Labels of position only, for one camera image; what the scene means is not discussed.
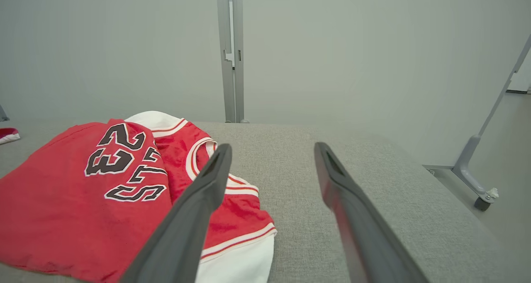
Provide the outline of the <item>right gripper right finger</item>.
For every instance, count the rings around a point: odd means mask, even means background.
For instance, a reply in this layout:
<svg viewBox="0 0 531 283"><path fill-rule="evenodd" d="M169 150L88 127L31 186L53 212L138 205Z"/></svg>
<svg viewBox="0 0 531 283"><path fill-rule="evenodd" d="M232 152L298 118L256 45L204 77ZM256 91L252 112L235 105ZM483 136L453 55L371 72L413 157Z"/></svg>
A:
<svg viewBox="0 0 531 283"><path fill-rule="evenodd" d="M332 149L314 145L321 195L337 221L353 283L427 283L428 279Z"/></svg>

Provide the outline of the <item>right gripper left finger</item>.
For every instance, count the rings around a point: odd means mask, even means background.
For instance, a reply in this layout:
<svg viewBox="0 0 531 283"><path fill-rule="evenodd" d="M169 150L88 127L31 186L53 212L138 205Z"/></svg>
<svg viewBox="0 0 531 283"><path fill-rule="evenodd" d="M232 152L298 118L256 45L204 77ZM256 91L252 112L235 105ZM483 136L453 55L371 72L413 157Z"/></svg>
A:
<svg viewBox="0 0 531 283"><path fill-rule="evenodd" d="M233 152L222 144L122 275L122 283L193 283L211 215L223 202Z"/></svg>

